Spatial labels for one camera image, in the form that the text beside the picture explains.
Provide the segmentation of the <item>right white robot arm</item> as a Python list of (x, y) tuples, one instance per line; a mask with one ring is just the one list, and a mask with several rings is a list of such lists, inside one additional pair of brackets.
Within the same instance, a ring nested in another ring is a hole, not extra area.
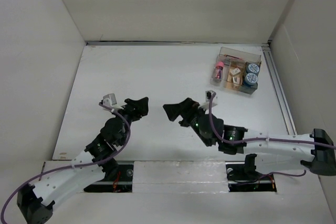
[(243, 173), (254, 179), (260, 174), (306, 168), (311, 173), (335, 176), (335, 145), (323, 129), (310, 134), (272, 135), (242, 126), (227, 125), (207, 109), (211, 103), (200, 105), (187, 98), (163, 109), (173, 122), (179, 116), (182, 127), (190, 127), (205, 146), (218, 146), (227, 155), (245, 157)]

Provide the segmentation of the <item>orange red pen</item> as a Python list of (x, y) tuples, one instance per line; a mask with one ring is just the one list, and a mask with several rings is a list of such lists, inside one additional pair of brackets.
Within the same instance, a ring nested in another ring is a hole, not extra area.
[(243, 58), (232, 56), (232, 55), (228, 55), (228, 54), (225, 54), (224, 56), (227, 57), (227, 58), (230, 58), (230, 59), (236, 59), (236, 60), (242, 60), (242, 61), (244, 60)]

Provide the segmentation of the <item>pink capped glue bottle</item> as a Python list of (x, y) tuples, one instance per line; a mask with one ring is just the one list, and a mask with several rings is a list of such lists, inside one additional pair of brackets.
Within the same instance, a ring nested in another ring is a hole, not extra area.
[(217, 62), (213, 73), (213, 78), (216, 80), (222, 80), (223, 69), (224, 69), (224, 63), (222, 61)]

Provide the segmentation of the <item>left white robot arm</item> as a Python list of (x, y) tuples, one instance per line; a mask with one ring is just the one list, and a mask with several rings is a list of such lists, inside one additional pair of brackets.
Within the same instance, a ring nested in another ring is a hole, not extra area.
[(117, 175), (114, 159), (128, 144), (132, 122), (147, 116), (149, 99), (125, 99), (117, 104), (115, 95), (107, 94), (99, 105), (114, 114), (96, 138), (67, 167), (45, 172), (34, 184), (26, 183), (17, 193), (17, 206), (27, 223), (46, 223), (54, 210), (74, 194), (102, 179)]

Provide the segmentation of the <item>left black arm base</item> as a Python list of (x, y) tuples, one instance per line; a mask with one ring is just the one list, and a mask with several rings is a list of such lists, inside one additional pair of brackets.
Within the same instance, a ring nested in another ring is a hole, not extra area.
[(134, 162), (120, 162), (115, 175), (95, 182), (83, 191), (86, 193), (131, 193), (133, 174)]

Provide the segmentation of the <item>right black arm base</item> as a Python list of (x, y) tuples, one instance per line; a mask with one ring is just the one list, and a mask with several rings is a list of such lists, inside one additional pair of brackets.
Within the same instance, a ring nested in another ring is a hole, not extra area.
[(226, 163), (230, 193), (277, 192), (274, 176), (256, 171), (256, 157), (256, 154), (248, 154), (244, 162)]

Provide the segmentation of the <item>blue patterned tape roll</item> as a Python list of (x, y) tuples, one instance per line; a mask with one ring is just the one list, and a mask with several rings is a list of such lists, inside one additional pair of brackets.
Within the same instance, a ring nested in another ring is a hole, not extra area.
[(247, 73), (244, 77), (243, 85), (252, 87), (258, 83), (258, 76), (255, 73)]

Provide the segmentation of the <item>pink barrel pen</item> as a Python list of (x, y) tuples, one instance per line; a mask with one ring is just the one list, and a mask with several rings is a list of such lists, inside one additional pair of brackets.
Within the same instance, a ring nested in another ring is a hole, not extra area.
[(223, 63), (224, 63), (224, 66), (229, 68), (230, 67), (230, 64), (231, 64), (231, 59), (230, 58), (225, 58), (223, 60)]

